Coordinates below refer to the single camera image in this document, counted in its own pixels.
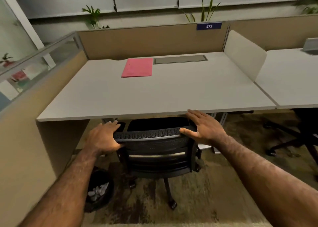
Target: cubicle wall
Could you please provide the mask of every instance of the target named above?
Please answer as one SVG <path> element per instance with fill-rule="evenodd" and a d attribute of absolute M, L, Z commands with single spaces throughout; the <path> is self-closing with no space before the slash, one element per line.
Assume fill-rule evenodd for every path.
<path fill-rule="evenodd" d="M 90 60 L 220 52 L 228 30 L 197 31 L 197 24 L 78 32 Z"/>
<path fill-rule="evenodd" d="M 64 170 L 88 120 L 36 118 L 87 62 L 71 55 L 0 114 L 0 226 L 16 226 Z"/>
<path fill-rule="evenodd" d="M 90 60 L 221 52 L 228 26 L 265 50 L 302 48 L 318 37 L 318 15 L 223 22 L 221 29 L 197 31 L 197 24 L 78 32 Z"/>

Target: carpeted floor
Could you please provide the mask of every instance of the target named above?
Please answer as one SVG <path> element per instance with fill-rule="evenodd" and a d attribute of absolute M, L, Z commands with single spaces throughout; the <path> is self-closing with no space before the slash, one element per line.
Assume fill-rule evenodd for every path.
<path fill-rule="evenodd" d="M 278 150 L 275 158 L 264 155 L 266 148 L 292 139 L 278 130 L 264 129 L 262 123 L 267 120 L 292 128 L 297 124 L 293 113 L 228 115 L 225 130 L 249 149 L 318 189 L 315 180 L 318 168 L 304 146 Z M 93 223 L 269 226 L 222 155 L 205 150 L 199 163 L 202 166 L 199 173 L 169 179 L 178 203 L 172 211 L 167 205 L 163 180 L 138 179 L 136 189 L 130 190 L 116 154 L 100 157 L 96 165 L 113 175 L 115 192 L 111 202 L 95 213 Z"/>

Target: pink paper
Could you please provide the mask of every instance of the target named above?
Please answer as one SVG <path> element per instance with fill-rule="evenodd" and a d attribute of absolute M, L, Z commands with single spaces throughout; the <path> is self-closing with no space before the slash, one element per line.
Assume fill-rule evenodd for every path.
<path fill-rule="evenodd" d="M 127 59 L 121 77 L 139 77 L 152 75 L 152 58 Z"/>

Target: desk number plate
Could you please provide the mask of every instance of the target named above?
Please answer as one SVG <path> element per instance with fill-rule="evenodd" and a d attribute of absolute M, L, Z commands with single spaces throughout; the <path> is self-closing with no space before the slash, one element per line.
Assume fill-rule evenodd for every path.
<path fill-rule="evenodd" d="M 208 30 L 208 29 L 221 29 L 222 22 L 218 23 L 199 23 L 197 24 L 197 31 L 198 30 Z"/>

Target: black office chair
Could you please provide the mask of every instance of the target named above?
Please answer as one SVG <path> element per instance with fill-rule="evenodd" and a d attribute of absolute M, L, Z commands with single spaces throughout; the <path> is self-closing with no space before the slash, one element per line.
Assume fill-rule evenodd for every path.
<path fill-rule="evenodd" d="M 287 146 L 301 147 L 302 145 L 305 145 L 313 159 L 316 161 L 316 164 L 318 165 L 318 153 L 315 148 L 315 145 L 318 146 L 318 108 L 299 108 L 293 109 L 293 111 L 301 120 L 300 123 L 297 125 L 300 133 L 271 121 L 264 123 L 263 127 L 266 129 L 280 129 L 296 137 L 296 139 L 277 146 L 273 146 L 265 152 L 268 156 L 276 156 L 277 149 L 281 149 Z"/>
<path fill-rule="evenodd" d="M 163 178 L 168 204 L 173 210 L 177 203 L 171 195 L 168 178 L 200 170 L 196 156 L 201 158 L 201 151 L 194 140 L 179 133 L 182 127 L 197 130 L 184 117 L 169 117 L 133 120 L 126 132 L 114 133 L 115 141 L 124 144 L 117 155 L 128 174 L 134 179 Z M 131 189 L 136 186 L 134 179 L 129 181 Z"/>

